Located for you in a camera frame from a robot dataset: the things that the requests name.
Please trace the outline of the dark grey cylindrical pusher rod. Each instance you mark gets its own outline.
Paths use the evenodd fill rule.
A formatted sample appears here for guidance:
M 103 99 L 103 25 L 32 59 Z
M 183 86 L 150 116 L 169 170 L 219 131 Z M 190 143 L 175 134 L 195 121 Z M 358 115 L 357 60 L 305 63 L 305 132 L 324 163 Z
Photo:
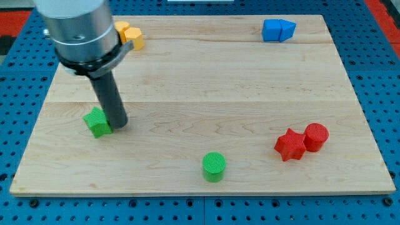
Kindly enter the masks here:
M 121 129 L 128 123 L 118 87 L 111 71 L 98 78 L 90 79 L 96 97 L 112 129 Z

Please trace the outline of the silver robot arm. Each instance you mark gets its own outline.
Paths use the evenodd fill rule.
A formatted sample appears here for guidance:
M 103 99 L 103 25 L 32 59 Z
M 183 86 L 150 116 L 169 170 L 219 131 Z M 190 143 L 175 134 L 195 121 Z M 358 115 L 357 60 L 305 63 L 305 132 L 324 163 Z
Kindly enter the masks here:
M 34 0 L 45 23 L 44 35 L 54 43 L 61 64 L 87 77 L 112 129 L 123 128 L 128 116 L 112 70 L 133 50 L 114 27 L 107 0 Z

